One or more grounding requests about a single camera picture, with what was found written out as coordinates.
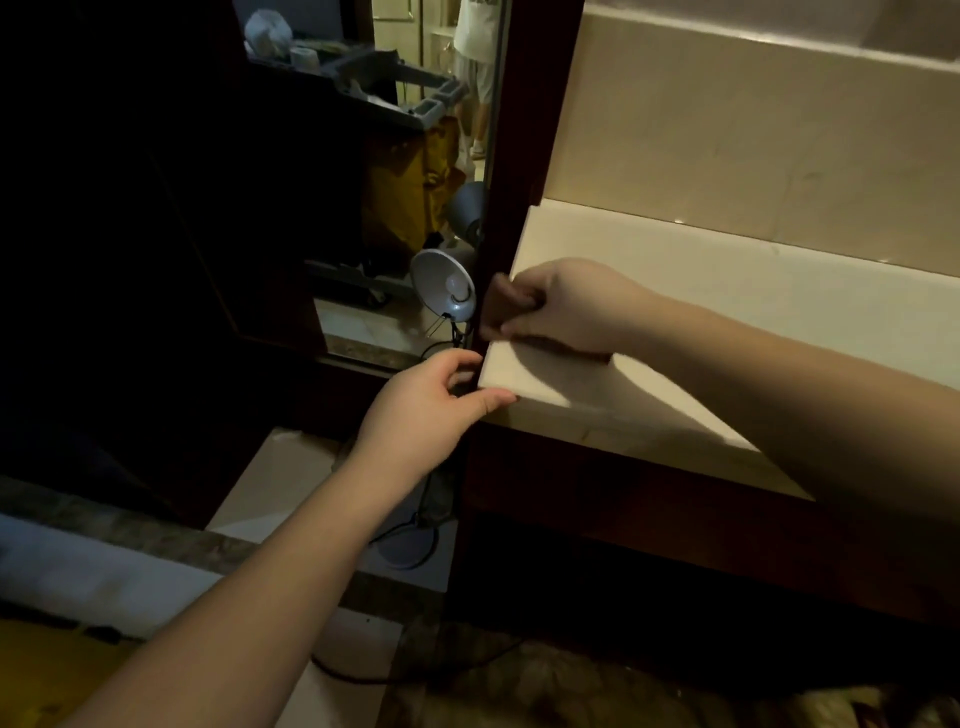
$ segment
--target right hand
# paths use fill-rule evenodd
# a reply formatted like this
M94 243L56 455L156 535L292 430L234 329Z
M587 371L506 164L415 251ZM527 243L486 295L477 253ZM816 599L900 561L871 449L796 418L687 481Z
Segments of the right hand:
M546 303L506 322L500 332L507 338L545 336L579 352L623 352L631 322L656 296L613 268L573 257L528 268L514 283Z

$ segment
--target black cable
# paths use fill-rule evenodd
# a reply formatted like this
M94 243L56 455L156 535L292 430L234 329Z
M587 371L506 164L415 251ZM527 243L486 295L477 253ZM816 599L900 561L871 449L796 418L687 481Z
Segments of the black cable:
M423 353L420 355L420 361L425 360L426 356L430 352L432 352L435 348L442 346L443 344L450 344L453 346L454 349L461 349L467 345L467 337L470 334L470 325L467 324L467 330L461 332L457 328L457 322L455 322L453 319L449 318L446 315L444 315L444 318L446 318L450 322L450 340L437 341L431 344L430 346L428 346L426 349L423 350Z
M426 349L423 350L423 353L420 355L420 361L425 361L425 360L426 360L426 356L427 356L431 351L433 351L434 349L436 349L437 347L439 347L439 346L441 346L441 345L443 345L443 344L452 344L452 343L453 343L452 341L437 341L437 342L434 342L433 344L431 344L430 346L428 346Z
M411 530L417 530L417 514L416 513L414 513L413 516L411 516L409 519L407 519L403 523L392 525L383 533L378 533L376 536L374 536L369 541L367 541L367 546L373 546L373 544L376 544L378 541L383 541L385 538L388 538L390 536L395 536L398 531L405 528L410 528L411 526L413 526Z
M486 667L494 660L499 660L504 655L513 652L525 642L526 640L517 640L515 643L509 644L503 649L494 652L490 657L485 657L483 660L475 663L451 663L430 669L411 670L406 675L399 675L397 677L357 677L356 675L347 675L340 670L325 665L314 655L310 655L310 662L327 677L339 680L342 683L350 683L351 685L416 685L418 683L429 683L444 677L454 677L463 672L470 672L472 669Z

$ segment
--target wooden door frame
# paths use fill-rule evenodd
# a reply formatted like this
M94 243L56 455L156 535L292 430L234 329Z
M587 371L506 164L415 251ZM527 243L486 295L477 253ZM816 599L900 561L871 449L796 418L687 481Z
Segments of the wooden door frame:
M584 12L584 0L556 0L549 6L504 2L486 170L484 240L473 274L478 312L493 274L509 272L514 263L527 209L539 205L543 197ZM547 7L549 32L543 21ZM478 336L472 346L487 350L487 343Z

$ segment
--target marble floor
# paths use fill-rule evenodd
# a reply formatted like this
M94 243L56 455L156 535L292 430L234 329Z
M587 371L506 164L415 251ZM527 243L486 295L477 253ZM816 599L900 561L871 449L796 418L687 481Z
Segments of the marble floor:
M329 444L314 446L317 451L309 455L288 457L274 450L275 461L260 459L257 468L268 471L290 461L291 473L302 475L291 476L289 499L278 508L293 504L298 483L305 489L314 463L325 457L331 467ZM238 493L222 512L223 521L254 512L242 507L250 502L263 500L253 492ZM260 524L256 518L235 524L255 535L257 527L268 530L279 513ZM50 614L110 624L149 639L255 548L233 536L152 522L0 478L0 599ZM556 645L445 622L438 597L436 591L358 571L315 652L341 671L390 675L402 684L358 688L307 666L277 725L854 728L871 725L858 724L858 712L876 717L877 686L737 698ZM491 661L495 655L500 656ZM413 674L424 675L425 682L403 680ZM955 702L944 699L936 708L946 718L928 707L913 725L957 724Z
M275 429L240 476L207 529L225 536L260 544L328 475L341 443L302 432ZM457 523L439 527L433 555L415 569L394 569L377 547L368 547L357 569L406 582L435 592L445 592Z
M223 576L136 550L0 515L0 599L150 639ZM339 669L390 671L402 625L340 608L315 647ZM383 686L354 686L306 666L276 724L373 728Z

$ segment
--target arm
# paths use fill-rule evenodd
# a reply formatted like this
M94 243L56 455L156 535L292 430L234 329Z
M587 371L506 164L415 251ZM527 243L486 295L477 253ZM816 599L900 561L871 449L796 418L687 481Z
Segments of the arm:
M274 725L373 531L470 425L515 399L448 393L480 360L452 350L394 376L343 467L64 725Z
M960 392L661 296L591 261L545 263L514 283L545 305L504 324L503 336L639 359L818 500L893 526L906 550L956 554Z

